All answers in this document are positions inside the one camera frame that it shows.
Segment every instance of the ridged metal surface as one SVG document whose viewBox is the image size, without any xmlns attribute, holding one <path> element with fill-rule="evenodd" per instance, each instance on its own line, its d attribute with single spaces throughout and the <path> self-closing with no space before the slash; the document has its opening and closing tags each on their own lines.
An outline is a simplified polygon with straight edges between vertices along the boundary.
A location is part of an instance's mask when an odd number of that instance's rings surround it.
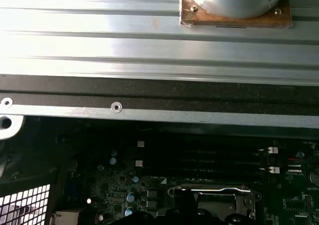
<svg viewBox="0 0 319 225">
<path fill-rule="evenodd" d="M 0 0 L 0 73 L 319 84 L 319 0 L 294 27 L 179 25 L 179 0 Z"/>
</svg>

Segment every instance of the motherboard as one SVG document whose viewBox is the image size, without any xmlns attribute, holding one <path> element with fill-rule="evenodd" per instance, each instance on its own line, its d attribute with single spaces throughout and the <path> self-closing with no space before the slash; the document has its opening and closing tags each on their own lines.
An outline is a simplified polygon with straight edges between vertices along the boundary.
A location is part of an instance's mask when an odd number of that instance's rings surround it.
<svg viewBox="0 0 319 225">
<path fill-rule="evenodd" d="M 136 211 L 164 216 L 179 190 L 224 220 L 240 213 L 260 225 L 319 225 L 316 141 L 185 134 L 89 134 L 65 200 L 96 209 L 107 225 Z M 76 186 L 81 190 L 74 193 Z"/>
</svg>

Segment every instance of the green circuit board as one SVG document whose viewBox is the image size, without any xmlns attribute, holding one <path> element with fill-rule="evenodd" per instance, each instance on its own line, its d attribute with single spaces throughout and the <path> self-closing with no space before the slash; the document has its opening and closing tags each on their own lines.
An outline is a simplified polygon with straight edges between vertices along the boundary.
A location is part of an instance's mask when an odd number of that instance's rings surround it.
<svg viewBox="0 0 319 225">
<path fill-rule="evenodd" d="M 85 169 L 77 171 L 85 195 L 67 199 L 98 198 L 91 206 L 105 214 L 101 224 L 134 211 L 155 217 L 174 206 L 169 188 L 190 183 L 257 191 L 255 219 L 261 225 L 319 225 L 316 141 L 176 134 L 108 141 L 99 133 L 89 141 Z"/>
</svg>

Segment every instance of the white mesh grille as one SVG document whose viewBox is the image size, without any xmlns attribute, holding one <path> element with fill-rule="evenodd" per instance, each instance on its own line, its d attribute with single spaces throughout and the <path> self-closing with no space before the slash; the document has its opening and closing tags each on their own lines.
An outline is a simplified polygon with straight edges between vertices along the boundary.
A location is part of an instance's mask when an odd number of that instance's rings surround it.
<svg viewBox="0 0 319 225">
<path fill-rule="evenodd" d="M 50 185 L 0 198 L 0 225 L 44 225 Z"/>
</svg>

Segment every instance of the metal bracket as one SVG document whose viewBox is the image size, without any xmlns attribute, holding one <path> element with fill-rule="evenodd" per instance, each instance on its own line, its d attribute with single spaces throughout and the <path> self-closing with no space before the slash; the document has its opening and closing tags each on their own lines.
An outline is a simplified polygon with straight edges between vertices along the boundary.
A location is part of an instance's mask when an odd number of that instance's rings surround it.
<svg viewBox="0 0 319 225">
<path fill-rule="evenodd" d="M 22 115 L 0 114 L 0 140 L 9 139 L 15 136 L 24 123 Z"/>
</svg>

